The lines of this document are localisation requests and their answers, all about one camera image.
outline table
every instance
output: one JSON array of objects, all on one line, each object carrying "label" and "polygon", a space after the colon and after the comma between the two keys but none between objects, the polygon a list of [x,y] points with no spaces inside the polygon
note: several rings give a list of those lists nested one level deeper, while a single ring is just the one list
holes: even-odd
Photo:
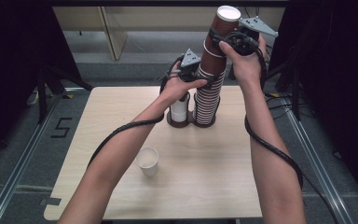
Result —
[{"label": "table", "polygon": [[[51,193],[61,202],[46,207],[46,219],[60,217],[95,148],[146,108],[158,90],[101,87],[91,92]],[[193,92],[189,110],[194,108]],[[133,162],[115,188],[103,219],[261,217],[244,115],[240,88],[225,86],[212,127],[189,124],[176,129],[166,119],[158,123],[144,144],[159,153],[158,173],[145,177]]]}]

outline paper cup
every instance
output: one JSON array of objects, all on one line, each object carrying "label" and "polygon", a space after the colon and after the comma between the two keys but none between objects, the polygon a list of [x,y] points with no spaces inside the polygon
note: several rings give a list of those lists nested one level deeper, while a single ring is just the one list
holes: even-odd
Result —
[{"label": "paper cup", "polygon": [[143,147],[135,158],[145,176],[151,177],[158,170],[158,152],[152,147]]}]

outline person's right hand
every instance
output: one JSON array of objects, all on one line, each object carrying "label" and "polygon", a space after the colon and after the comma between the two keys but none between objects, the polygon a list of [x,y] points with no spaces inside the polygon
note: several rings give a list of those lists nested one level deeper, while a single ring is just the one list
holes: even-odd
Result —
[{"label": "person's right hand", "polygon": [[[254,83],[260,85],[261,66],[256,53],[248,56],[241,56],[234,50],[234,48],[224,41],[220,41],[219,47],[231,59],[234,75],[241,86]],[[265,57],[266,40],[262,35],[259,35],[258,37],[258,47]]]}]

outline stack of cups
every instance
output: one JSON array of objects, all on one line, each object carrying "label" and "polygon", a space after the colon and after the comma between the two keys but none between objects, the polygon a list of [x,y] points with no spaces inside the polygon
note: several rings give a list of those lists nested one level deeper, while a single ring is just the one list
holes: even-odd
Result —
[{"label": "stack of cups", "polygon": [[[221,36],[226,36],[238,27],[241,13],[235,7],[221,6],[214,16],[212,27]],[[207,35],[204,41],[204,51],[198,75],[202,77],[218,78],[210,89],[198,89],[194,95],[195,108],[193,122],[200,127],[209,127],[214,124],[215,114],[220,102],[220,90],[226,72],[227,57],[213,47],[212,39]]]}]

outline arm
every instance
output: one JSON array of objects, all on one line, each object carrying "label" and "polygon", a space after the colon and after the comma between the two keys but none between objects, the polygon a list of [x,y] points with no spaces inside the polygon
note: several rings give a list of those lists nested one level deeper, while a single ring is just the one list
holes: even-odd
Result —
[{"label": "arm", "polygon": [[[158,118],[189,89],[205,84],[205,80],[183,82],[178,77],[172,77],[161,95],[133,121]],[[59,223],[101,223],[113,189],[153,127],[151,124],[130,128],[106,143],[83,175]]]},{"label": "arm", "polygon": [[[240,56],[227,43],[220,48],[231,58],[239,81],[246,116],[254,132],[289,155],[267,107],[260,88],[260,64],[257,55]],[[259,48],[266,54],[266,42],[259,38]],[[284,160],[251,138],[252,166],[265,223],[306,223],[301,188],[295,170]]]}]

